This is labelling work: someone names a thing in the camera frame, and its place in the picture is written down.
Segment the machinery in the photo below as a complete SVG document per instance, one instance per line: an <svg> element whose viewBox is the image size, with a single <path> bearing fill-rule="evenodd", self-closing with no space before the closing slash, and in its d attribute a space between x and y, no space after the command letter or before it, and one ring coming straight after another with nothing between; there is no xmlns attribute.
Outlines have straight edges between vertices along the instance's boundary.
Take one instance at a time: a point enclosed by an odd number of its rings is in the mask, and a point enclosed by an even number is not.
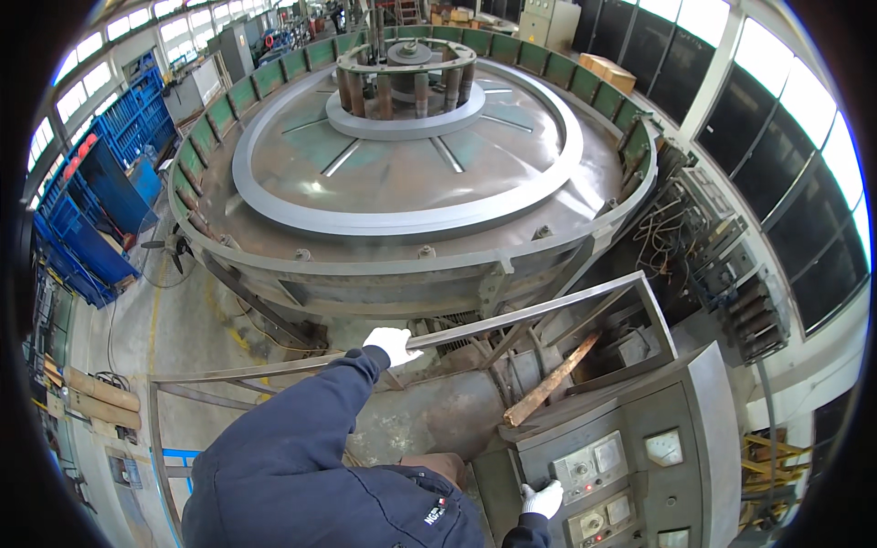
<svg viewBox="0 0 877 548"><path fill-rule="evenodd" d="M715 342L500 434L508 445L473 462L496 545L517 524L520 484L552 479L564 489L553 546L724 548L737 535L737 421Z"/></svg>
<svg viewBox="0 0 877 548"><path fill-rule="evenodd" d="M168 192L197 258L318 315L491 317L567 291L652 188L657 132L542 47L371 19L193 127Z"/></svg>
<svg viewBox="0 0 877 548"><path fill-rule="evenodd" d="M568 51L579 24L581 7L563 0L524 0L518 34L538 46Z"/></svg>

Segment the yellow cable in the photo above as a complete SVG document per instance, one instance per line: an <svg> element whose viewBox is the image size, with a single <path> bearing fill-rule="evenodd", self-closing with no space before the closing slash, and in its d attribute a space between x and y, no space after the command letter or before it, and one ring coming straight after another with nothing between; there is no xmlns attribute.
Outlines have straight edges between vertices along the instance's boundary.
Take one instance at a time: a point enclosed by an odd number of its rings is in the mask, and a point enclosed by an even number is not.
<svg viewBox="0 0 877 548"><path fill-rule="evenodd" d="M240 311L244 313L244 316L246 316L246 319L250 320L250 325L253 327L253 329L255 329L256 331L258 331L259 333L261 333L262 335L264 335L265 337L267 337L268 340L270 340L270 341L271 341L272 343L274 343L275 345L278 345L278 346L280 346L280 347L283 348L283 349L286 349L286 350L292 350L292 351L295 351L295 352L323 352L323 351L324 351L322 348L292 348L291 346L284 346L284 345L281 345L280 343L278 343L278 342L275 340L274 337L271 337L271 336L268 335L266 332L264 332L263 330L261 330L261 329L259 329L258 327L256 327L256 324L253 322L253 319L250 317L249 314L246 313L246 310L244 310L244 307L240 305L240 301L238 300L238 297L234 297L234 302L236 302L236 303L238 304L238 307L240 308ZM328 350L328 351L326 351L326 352L341 352L341 351L340 351L340 350Z"/></svg>

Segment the control panel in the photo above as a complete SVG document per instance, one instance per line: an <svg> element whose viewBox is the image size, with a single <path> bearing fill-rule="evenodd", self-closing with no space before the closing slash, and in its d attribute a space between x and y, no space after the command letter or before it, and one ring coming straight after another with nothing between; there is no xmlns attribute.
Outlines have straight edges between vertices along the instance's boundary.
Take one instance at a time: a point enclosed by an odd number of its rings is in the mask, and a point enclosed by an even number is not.
<svg viewBox="0 0 877 548"><path fill-rule="evenodd" d="M626 488L580 514L569 517L565 526L572 546L588 548L615 538L636 521L637 509L633 493L630 488Z"/></svg>
<svg viewBox="0 0 877 548"><path fill-rule="evenodd" d="M621 443L621 431L614 431L552 461L550 472L563 486L564 504L578 501L623 478L627 475L627 458Z"/></svg>
<svg viewBox="0 0 877 548"><path fill-rule="evenodd" d="M551 18L552 12L554 12L554 0L526 0L524 2L524 13Z"/></svg>

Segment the meter dial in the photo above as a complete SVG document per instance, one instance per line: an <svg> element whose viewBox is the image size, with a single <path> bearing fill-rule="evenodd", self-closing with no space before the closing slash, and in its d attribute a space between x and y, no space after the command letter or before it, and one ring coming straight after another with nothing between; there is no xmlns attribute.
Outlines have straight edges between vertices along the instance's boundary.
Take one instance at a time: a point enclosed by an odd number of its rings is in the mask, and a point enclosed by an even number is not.
<svg viewBox="0 0 877 548"><path fill-rule="evenodd" d="M679 431L671 430L645 439L645 453L659 466L678 465L683 461Z"/></svg>

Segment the green metal panel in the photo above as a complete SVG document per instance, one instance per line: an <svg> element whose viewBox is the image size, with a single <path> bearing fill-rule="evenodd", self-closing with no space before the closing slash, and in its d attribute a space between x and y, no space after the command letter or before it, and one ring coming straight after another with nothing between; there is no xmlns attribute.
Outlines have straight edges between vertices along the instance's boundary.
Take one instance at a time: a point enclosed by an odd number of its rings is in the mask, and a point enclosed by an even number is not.
<svg viewBox="0 0 877 548"><path fill-rule="evenodd" d="M219 132L225 135L228 128L234 125L234 115L232 107L228 104L228 98L225 95L219 96L214 104L207 111L213 117L213 122L219 128Z"/></svg>
<svg viewBox="0 0 877 548"><path fill-rule="evenodd" d="M253 78L259 84L259 91L263 97L271 94L283 85L283 72L280 70L280 60L273 60L262 65L253 72Z"/></svg>
<svg viewBox="0 0 877 548"><path fill-rule="evenodd" d="M346 51L350 48L350 45L353 44L353 35L352 34L342 34L335 39L335 42L338 44L338 55L342 53L346 53ZM359 37L356 39L356 43L354 46L359 46L360 44L366 43L366 33L361 32Z"/></svg>
<svg viewBox="0 0 877 548"><path fill-rule="evenodd" d="M618 105L625 99L624 94L613 88L610 84L604 82L597 92L597 98L591 105L597 112L603 114L606 118L611 119L612 113L618 108Z"/></svg>
<svg viewBox="0 0 877 548"><path fill-rule="evenodd" d="M280 61L286 65L286 74L289 75L291 81L308 72L308 65L304 62L303 49L296 49L283 55Z"/></svg>
<svg viewBox="0 0 877 548"><path fill-rule="evenodd" d="M432 37L460 42L463 39L463 29L458 26L434 26L432 27Z"/></svg>
<svg viewBox="0 0 877 548"><path fill-rule="evenodd" d="M335 62L335 51L331 40L320 40L307 46L310 55L310 69L316 70Z"/></svg>
<svg viewBox="0 0 877 548"><path fill-rule="evenodd" d="M573 92L573 95L590 104L591 94L594 93L594 88L600 84L600 81L597 75L585 67L577 66L575 75L573 75L573 84L569 86L569 90Z"/></svg>
<svg viewBox="0 0 877 548"><path fill-rule="evenodd" d="M521 40L505 36L504 34L494 34L493 44L490 47L490 57L506 63L514 65L517 60L517 50L521 46Z"/></svg>
<svg viewBox="0 0 877 548"><path fill-rule="evenodd" d="M552 53L548 58L548 67L545 69L545 79L566 89L577 66L578 64L572 59L559 53Z"/></svg>
<svg viewBox="0 0 877 548"><path fill-rule="evenodd" d="M396 33L399 38L429 38L431 26L428 25L406 25L397 26Z"/></svg>
<svg viewBox="0 0 877 548"><path fill-rule="evenodd" d="M238 83L228 90L228 96L234 101L235 106L238 107L238 114L246 112L257 101L256 90L253 89L253 82L249 78L238 80Z"/></svg>
<svg viewBox="0 0 877 548"><path fill-rule="evenodd" d="M631 127L633 117L639 113L642 113L642 110L640 110L633 101L630 99L624 99L624 106L621 107L621 110L618 112L618 117L615 119L615 126L622 132L627 131L627 128Z"/></svg>
<svg viewBox="0 0 877 548"><path fill-rule="evenodd" d="M548 50L535 44L521 42L521 59L518 66L529 70L535 75L542 75L542 67L545 66L545 60L548 59Z"/></svg>
<svg viewBox="0 0 877 548"><path fill-rule="evenodd" d="M195 126L192 127L192 132L189 134L189 138L200 145L206 153L212 153L216 150L216 147L219 144L216 137L213 135L213 130L210 128L210 124L207 123L206 117L200 117L198 119Z"/></svg>
<svg viewBox="0 0 877 548"><path fill-rule="evenodd" d="M189 143L188 139L184 140L182 145L180 145L180 152L176 158L178 162L188 166L197 179L201 179L201 174L204 172L204 164L198 159L198 155L195 154L195 148Z"/></svg>
<svg viewBox="0 0 877 548"><path fill-rule="evenodd" d="M477 54L485 57L490 52L490 37L493 34L487 31L478 31L476 29L463 29L463 46L468 46Z"/></svg>
<svg viewBox="0 0 877 548"><path fill-rule="evenodd" d="M634 158L637 157L637 154L640 153L643 149L648 150L649 148L649 134L645 130L645 125L642 122L637 122L637 128L633 130L633 134L631 135L631 140L627 142L627 146L624 148L624 164L630 164ZM646 162L649 160L649 154L645 155L645 159L641 166L648 165Z"/></svg>

